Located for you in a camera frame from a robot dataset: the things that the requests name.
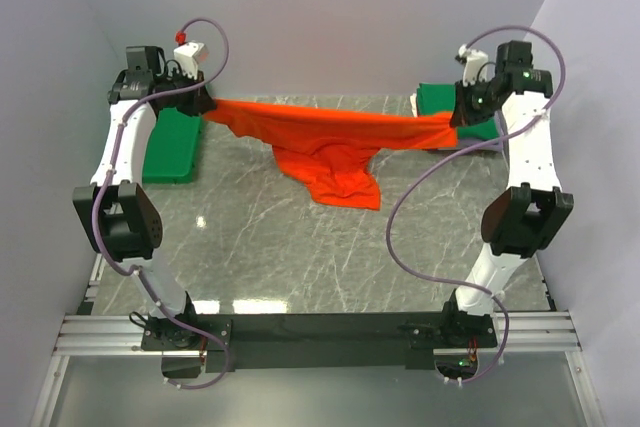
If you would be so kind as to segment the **orange t shirt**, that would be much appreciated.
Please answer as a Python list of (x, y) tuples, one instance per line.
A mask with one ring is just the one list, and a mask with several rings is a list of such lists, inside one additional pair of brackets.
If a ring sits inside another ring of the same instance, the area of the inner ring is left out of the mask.
[(408, 117), (218, 99), (204, 118), (270, 145), (280, 171), (302, 183), (314, 202), (374, 211), (381, 192), (369, 164), (380, 150), (448, 148), (458, 141), (448, 112)]

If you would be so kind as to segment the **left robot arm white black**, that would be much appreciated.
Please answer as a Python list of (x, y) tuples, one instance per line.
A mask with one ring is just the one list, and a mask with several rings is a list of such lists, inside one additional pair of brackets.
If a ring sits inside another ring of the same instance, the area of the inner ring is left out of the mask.
[(142, 187), (143, 170), (162, 110), (200, 116), (214, 109), (200, 67), (207, 55), (201, 42), (179, 42), (171, 59), (157, 46), (127, 48), (127, 66), (108, 93), (110, 125), (100, 163), (72, 196), (93, 249), (147, 299), (149, 313), (133, 312), (130, 321), (147, 339), (175, 350), (204, 348), (207, 337), (160, 251), (163, 224)]

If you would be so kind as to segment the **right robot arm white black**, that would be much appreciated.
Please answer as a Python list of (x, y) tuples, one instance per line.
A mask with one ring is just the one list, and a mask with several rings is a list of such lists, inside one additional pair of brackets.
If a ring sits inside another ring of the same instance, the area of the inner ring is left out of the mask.
[(445, 303), (437, 332), (446, 347), (493, 347), (495, 297), (521, 265), (549, 246), (572, 212), (574, 198), (563, 191), (554, 166), (552, 75), (534, 67), (531, 44), (503, 43), (494, 59), (463, 45), (456, 59), (464, 70), (455, 85), (451, 124), (470, 127), (499, 115), (508, 180), (484, 211), (480, 254)]

